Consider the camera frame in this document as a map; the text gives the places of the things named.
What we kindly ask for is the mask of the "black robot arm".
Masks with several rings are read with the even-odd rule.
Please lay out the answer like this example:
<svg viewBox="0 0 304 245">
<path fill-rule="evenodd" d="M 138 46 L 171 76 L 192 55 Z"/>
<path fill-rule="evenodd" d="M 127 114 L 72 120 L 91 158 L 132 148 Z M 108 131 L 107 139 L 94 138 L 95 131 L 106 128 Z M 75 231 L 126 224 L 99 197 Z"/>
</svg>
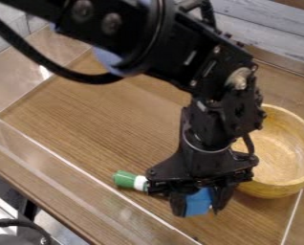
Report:
<svg viewBox="0 0 304 245">
<path fill-rule="evenodd" d="M 146 74 L 192 96 L 182 110 L 176 152 L 146 171 L 147 191 L 164 196 L 175 215 L 224 209 L 252 180 L 259 158 L 248 143 L 267 116 L 252 55 L 216 26 L 210 0 L 0 0 L 94 46 L 107 72 L 87 75 L 47 58 L 0 19 L 2 38 L 55 75 L 111 84 Z"/>
</svg>

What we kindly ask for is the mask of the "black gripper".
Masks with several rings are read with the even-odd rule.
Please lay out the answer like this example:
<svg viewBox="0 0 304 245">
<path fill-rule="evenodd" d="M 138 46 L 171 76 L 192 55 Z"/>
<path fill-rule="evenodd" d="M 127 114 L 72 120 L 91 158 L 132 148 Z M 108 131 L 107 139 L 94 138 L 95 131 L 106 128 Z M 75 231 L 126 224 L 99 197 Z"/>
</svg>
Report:
<svg viewBox="0 0 304 245">
<path fill-rule="evenodd" d="M 214 187 L 212 210 L 219 213 L 234 195 L 235 185 L 254 179 L 258 164 L 254 145 L 248 146 L 247 152 L 235 151 L 231 147 L 219 152 L 178 148 L 166 160 L 147 169 L 147 192 L 170 195 L 172 214 L 184 217 L 187 199 L 183 193 Z"/>
</svg>

